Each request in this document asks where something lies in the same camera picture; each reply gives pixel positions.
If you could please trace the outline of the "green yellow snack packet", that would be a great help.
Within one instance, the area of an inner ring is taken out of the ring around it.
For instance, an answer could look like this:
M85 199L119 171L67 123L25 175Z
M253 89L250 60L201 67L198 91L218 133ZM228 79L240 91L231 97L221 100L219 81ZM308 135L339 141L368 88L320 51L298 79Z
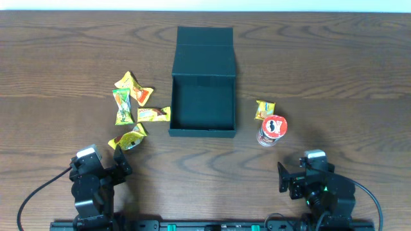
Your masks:
M116 89L112 93L118 106L115 125L133 124L134 120L130 108L130 89Z

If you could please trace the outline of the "red Pringles can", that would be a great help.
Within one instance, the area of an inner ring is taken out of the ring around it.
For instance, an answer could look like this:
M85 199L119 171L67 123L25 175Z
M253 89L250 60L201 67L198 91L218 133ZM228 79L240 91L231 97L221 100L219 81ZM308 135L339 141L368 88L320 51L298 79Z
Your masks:
M256 139L265 147L274 146L283 137L288 129L287 120L279 115L270 115L264 119Z

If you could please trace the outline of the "yellow peanut butter sandwich packet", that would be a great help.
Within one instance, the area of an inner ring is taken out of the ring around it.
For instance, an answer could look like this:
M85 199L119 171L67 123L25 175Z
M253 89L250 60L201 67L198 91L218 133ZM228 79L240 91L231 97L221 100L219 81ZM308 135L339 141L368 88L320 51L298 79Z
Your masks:
M118 89L129 89L130 96L134 98L140 107L146 105L148 99L153 93L153 89L149 87L143 87L138 84L132 72L127 71L125 75L114 84Z

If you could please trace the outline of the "small yellow biscuit packet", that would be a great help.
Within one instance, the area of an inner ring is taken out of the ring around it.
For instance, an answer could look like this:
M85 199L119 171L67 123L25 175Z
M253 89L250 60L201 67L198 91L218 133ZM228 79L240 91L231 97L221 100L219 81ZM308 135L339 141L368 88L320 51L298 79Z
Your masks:
M254 119L264 120L268 116L272 116L275 110L275 103L257 100L256 103L258 104L258 108L256 110L256 114Z

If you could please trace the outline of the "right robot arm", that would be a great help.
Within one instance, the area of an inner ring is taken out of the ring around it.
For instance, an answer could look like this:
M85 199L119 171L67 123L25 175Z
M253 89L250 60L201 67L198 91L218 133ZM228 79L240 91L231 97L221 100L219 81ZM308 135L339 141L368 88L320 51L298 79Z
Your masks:
M355 186L334 174L335 166L326 157L302 157L303 172L289 173L277 164L279 192L289 192L293 200L304 199L309 214L303 214L295 230L352 230Z

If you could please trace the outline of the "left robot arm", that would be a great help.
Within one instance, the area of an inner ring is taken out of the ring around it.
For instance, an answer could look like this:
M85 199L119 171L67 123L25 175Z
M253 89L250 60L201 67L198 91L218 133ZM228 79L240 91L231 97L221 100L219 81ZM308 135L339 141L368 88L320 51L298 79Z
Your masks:
M114 212L114 187L125 182L132 168L120 146L116 146L115 164L104 168L96 145L80 150L71 159L69 179L78 215L74 230L126 230L125 217Z

